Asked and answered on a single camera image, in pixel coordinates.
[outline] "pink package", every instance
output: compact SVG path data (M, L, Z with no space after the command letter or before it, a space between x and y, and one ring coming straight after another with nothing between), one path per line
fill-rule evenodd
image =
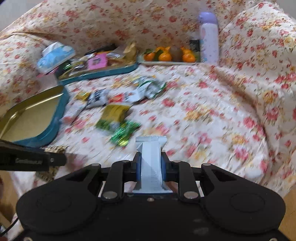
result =
M87 61L88 69L100 69L107 66L106 53L101 53Z

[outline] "blue tissue package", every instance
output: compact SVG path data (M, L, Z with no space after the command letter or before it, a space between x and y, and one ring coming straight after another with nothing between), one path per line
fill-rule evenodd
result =
M47 74L74 56L75 50L71 46L61 46L42 57L37 63L37 68L40 73Z

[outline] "black cable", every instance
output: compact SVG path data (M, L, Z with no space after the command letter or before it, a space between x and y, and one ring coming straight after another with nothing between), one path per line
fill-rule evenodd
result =
M0 237L2 237L3 235L5 235L18 221L18 218L15 219L15 221L2 233L0 233Z

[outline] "green leaf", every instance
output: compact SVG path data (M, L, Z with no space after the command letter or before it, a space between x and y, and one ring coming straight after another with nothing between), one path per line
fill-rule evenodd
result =
M145 53L144 54L149 54L149 53L152 53L153 50L152 49L146 49Z
M158 50L154 55L153 61L158 61L159 55L161 55L162 53L163 51L161 49Z

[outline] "purple cap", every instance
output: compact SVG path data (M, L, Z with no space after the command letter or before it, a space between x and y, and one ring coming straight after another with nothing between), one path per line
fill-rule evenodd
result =
M201 23L213 23L218 25L218 21L215 14L211 12L201 12L200 15L198 16L198 20Z

